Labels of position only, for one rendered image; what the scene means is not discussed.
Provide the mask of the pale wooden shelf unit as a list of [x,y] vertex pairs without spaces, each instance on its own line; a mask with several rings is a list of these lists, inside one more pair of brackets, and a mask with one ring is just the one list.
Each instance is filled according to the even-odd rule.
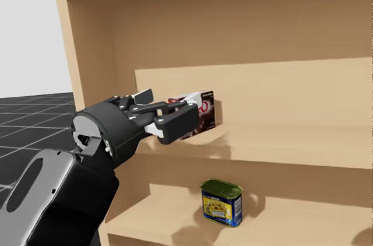
[[[372,0],[57,0],[78,110],[212,90],[215,128],[116,169],[102,246],[373,246]],[[242,222],[201,184],[242,188]]]

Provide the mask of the brown and red carton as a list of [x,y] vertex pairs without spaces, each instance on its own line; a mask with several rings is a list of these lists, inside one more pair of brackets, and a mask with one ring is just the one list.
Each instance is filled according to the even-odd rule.
[[187,139],[216,126],[215,111],[214,111],[214,93],[212,90],[204,90],[183,94],[175,97],[170,97],[168,103],[175,103],[182,100],[192,100],[198,105],[199,110],[199,126],[193,131],[186,133],[180,139]]

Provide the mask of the green and blue rectangular can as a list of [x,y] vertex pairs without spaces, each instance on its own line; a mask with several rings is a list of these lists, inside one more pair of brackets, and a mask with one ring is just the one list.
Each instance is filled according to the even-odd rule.
[[205,218],[227,227],[238,227],[242,222],[242,188],[215,178],[201,186],[202,208]]

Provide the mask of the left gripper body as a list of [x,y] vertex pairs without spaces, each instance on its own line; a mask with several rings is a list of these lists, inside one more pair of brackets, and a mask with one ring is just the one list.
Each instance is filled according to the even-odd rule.
[[72,118],[73,140],[84,156],[93,156],[89,149],[92,141],[103,142],[101,151],[117,168],[128,161],[136,152],[145,130],[131,121],[117,105],[102,101],[82,111]]

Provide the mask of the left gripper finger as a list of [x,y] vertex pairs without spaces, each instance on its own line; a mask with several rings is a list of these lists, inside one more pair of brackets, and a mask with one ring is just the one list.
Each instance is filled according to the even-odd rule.
[[128,110],[130,106],[146,105],[153,102],[152,89],[145,89],[136,94],[129,94],[126,96],[113,96],[106,100],[106,102],[116,105],[121,110]]
[[172,103],[161,101],[151,104],[133,104],[127,110],[128,118],[159,142],[168,145],[192,132],[200,124],[200,92],[194,92]]

